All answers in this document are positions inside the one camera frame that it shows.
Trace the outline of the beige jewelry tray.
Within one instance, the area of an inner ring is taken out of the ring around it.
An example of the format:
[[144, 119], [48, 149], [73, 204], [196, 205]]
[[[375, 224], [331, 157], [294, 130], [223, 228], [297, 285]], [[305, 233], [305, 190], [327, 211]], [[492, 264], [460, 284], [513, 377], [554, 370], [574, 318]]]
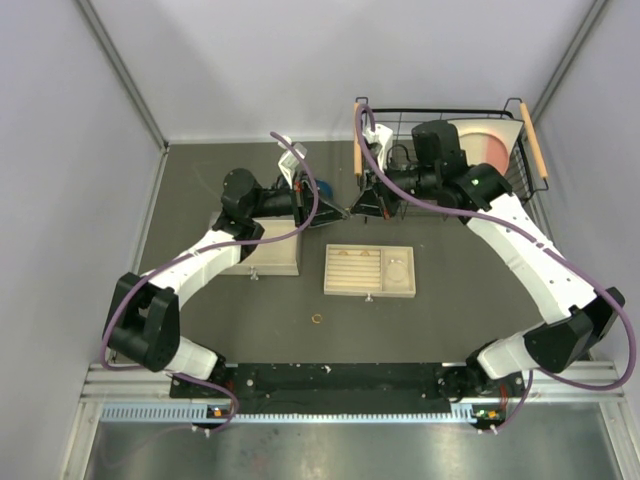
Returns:
[[414, 251], [408, 246], [328, 244], [325, 295], [414, 298]]

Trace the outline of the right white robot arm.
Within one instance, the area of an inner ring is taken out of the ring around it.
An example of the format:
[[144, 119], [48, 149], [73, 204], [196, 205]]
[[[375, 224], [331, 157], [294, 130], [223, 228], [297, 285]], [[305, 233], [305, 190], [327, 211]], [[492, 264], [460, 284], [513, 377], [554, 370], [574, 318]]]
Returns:
[[393, 132], [374, 119], [354, 121], [355, 142], [382, 194], [458, 218], [481, 238], [524, 286], [541, 316], [537, 325], [493, 340], [470, 355], [466, 380], [487, 396], [506, 376], [539, 370], [556, 381], [598, 390], [564, 377], [564, 371], [599, 343], [616, 321], [634, 331], [624, 297], [569, 262], [530, 219], [504, 176], [492, 165], [468, 165], [458, 131], [447, 121], [419, 125], [418, 164], [393, 170], [387, 155]]

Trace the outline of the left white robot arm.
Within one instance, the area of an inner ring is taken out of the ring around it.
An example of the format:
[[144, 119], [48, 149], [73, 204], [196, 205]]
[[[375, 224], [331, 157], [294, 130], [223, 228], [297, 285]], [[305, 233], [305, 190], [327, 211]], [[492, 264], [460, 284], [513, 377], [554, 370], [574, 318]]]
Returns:
[[223, 181], [222, 210], [206, 234], [167, 264], [144, 275], [127, 273], [116, 283], [101, 350], [119, 353], [151, 372], [192, 377], [205, 396], [226, 387], [223, 357], [182, 336], [180, 310], [217, 275], [269, 243], [260, 219], [290, 216], [293, 236], [307, 227], [347, 218], [347, 211], [325, 195], [306, 173], [292, 185], [278, 180], [265, 188], [247, 169]]

